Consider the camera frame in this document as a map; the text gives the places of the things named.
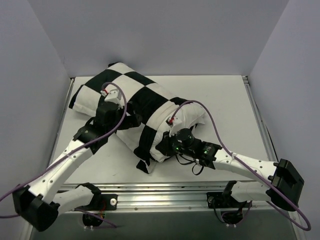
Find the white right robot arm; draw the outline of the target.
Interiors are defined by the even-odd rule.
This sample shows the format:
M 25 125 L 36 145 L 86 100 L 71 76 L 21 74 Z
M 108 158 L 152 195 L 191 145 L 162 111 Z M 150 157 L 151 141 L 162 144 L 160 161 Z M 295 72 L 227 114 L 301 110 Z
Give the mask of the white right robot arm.
M 249 178 L 250 182 L 231 180 L 222 193 L 223 203 L 234 206 L 246 201 L 272 202 L 278 208 L 294 212 L 304 186 L 304 179 L 286 159 L 264 161 L 237 153 L 228 153 L 222 146 L 195 138 L 188 128 L 176 134 L 163 134 L 155 147 L 163 155 L 177 154 L 192 158 L 202 167 L 232 172 Z

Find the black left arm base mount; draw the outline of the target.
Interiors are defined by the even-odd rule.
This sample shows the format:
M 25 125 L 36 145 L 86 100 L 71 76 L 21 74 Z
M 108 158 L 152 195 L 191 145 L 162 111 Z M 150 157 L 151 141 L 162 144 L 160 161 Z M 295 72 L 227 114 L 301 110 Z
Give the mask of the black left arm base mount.
M 118 204 L 118 195 L 114 193 L 101 194 L 98 200 L 98 211 L 115 211 Z

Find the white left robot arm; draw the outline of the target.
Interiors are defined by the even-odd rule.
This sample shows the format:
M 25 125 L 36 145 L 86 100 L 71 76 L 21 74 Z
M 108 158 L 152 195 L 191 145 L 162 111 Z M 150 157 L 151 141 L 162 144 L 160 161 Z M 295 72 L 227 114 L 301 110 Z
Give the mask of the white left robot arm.
M 138 107 L 131 101 L 125 106 L 101 103 L 95 116 L 77 131 L 58 159 L 41 176 L 12 193 L 16 213 L 43 232 L 65 212 L 100 210 L 105 206 L 102 192 L 89 182 L 63 193 L 58 191 L 82 163 L 108 142 L 110 135 L 139 127 L 141 122 Z

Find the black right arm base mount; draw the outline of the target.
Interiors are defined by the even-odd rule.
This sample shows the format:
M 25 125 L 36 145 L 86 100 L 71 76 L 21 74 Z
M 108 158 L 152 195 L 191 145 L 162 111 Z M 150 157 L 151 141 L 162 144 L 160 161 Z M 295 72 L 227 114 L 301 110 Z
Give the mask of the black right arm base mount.
M 210 209 L 239 209 L 248 208 L 250 203 L 247 201 L 238 202 L 230 195 L 223 195 L 222 192 L 207 192 L 207 206 Z

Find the white pillow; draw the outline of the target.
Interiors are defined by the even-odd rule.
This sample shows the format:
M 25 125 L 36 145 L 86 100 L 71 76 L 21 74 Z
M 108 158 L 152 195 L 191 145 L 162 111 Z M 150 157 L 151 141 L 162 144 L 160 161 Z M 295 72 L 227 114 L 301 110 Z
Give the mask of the white pillow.
M 157 162 L 163 162 L 166 158 L 161 152 L 156 150 L 156 145 L 162 140 L 163 133 L 169 131 L 166 120 L 174 114 L 176 109 L 184 103 L 184 98 L 174 97 L 162 104 L 149 118 L 147 126 L 156 130 L 153 143 L 150 148 L 151 157 Z M 175 114 L 183 122 L 183 128 L 191 128 L 196 124 L 204 124 L 206 111 L 196 103 L 183 105 Z

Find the black white checkered pillowcase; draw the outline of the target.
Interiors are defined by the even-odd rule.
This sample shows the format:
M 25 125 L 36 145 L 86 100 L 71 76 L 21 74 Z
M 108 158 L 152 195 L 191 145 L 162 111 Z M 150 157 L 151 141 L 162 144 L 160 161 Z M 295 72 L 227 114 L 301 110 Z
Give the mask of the black white checkered pillowcase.
M 101 90 L 106 82 L 109 83 L 105 88 L 107 92 L 115 86 L 123 91 L 129 103 L 127 112 L 130 115 L 137 113 L 142 117 L 139 127 L 118 130 L 116 135 L 139 158 L 136 168 L 150 174 L 156 162 L 165 159 L 162 154 L 156 156 L 153 152 L 157 143 L 162 140 L 163 133 L 167 131 L 161 130 L 160 125 L 165 124 L 186 100 L 127 65 L 117 62 L 82 84 L 71 98 L 69 108 L 90 117 L 95 116 L 98 105 L 105 99 Z

